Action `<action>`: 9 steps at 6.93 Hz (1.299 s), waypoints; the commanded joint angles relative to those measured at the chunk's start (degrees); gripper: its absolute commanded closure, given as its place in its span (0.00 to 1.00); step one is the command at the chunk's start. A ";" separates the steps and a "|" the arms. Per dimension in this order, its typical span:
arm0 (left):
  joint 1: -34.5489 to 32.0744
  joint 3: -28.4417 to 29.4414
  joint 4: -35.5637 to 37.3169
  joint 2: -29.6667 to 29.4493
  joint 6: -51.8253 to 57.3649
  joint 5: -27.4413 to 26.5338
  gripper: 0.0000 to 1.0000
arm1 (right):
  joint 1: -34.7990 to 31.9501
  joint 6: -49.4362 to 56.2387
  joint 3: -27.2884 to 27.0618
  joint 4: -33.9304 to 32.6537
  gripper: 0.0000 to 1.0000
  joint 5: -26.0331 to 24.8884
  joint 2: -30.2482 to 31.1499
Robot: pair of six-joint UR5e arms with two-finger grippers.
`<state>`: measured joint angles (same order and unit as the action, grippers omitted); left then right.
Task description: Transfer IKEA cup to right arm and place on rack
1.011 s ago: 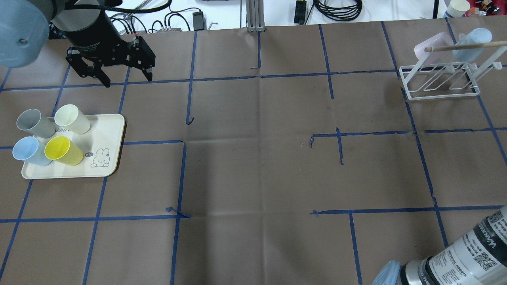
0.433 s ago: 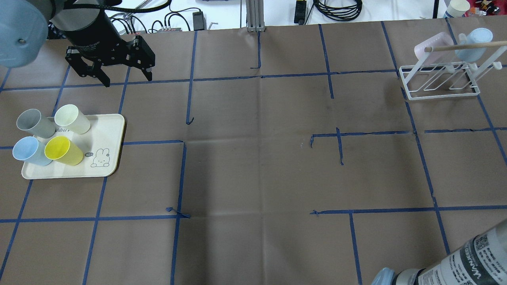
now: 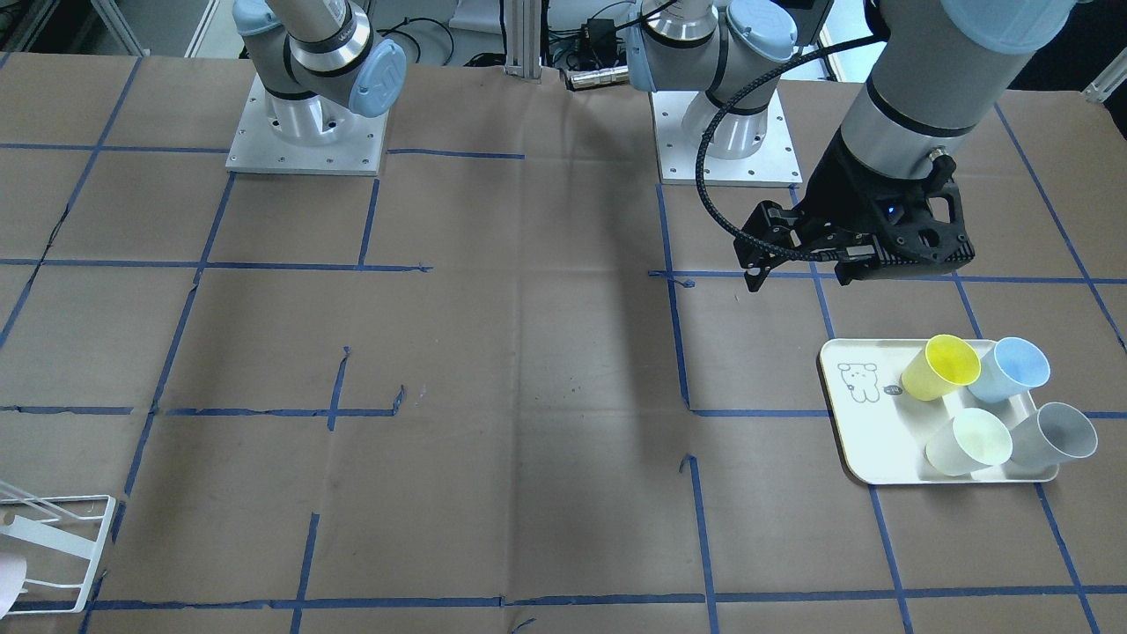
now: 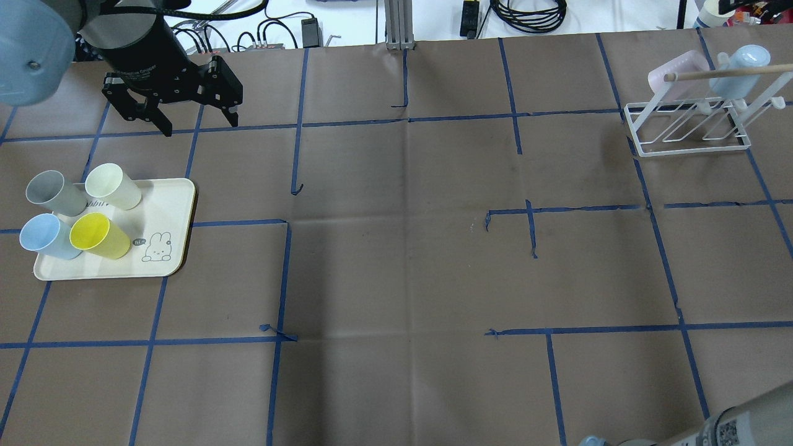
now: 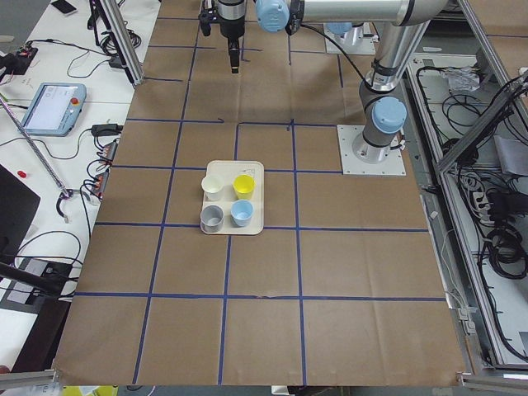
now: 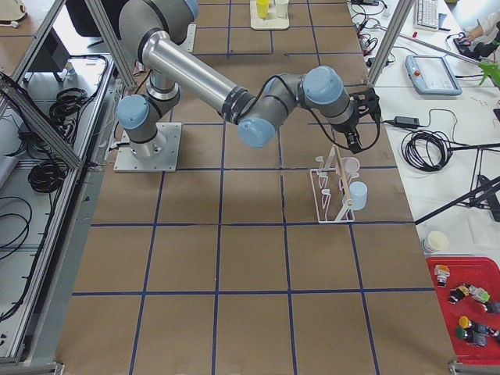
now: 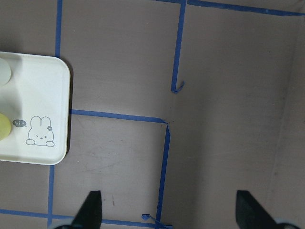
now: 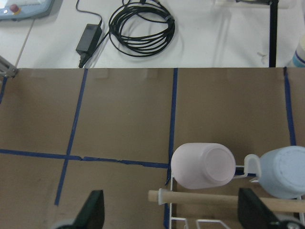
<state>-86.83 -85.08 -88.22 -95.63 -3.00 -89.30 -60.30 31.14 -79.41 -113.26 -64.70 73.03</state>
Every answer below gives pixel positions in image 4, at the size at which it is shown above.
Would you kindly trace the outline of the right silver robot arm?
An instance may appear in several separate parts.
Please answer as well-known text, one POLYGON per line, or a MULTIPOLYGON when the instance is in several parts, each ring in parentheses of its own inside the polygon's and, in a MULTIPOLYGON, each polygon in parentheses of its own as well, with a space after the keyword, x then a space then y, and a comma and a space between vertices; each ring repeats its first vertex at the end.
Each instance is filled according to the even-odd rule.
POLYGON ((792 382, 731 407, 666 440, 631 439, 618 445, 791 445, 792 382))

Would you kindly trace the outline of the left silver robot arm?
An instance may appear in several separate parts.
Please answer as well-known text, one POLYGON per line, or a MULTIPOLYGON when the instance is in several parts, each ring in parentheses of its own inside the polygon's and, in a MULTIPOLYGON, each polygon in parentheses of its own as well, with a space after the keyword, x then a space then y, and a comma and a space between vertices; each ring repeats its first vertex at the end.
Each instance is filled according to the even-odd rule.
POLYGON ((173 125, 162 104, 195 102, 223 113, 233 127, 243 85, 218 55, 192 62, 166 17, 234 20, 234 14, 187 12, 189 1, 3 1, 2 103, 21 107, 50 98, 81 36, 110 66, 103 96, 122 118, 146 121, 163 135, 173 125))

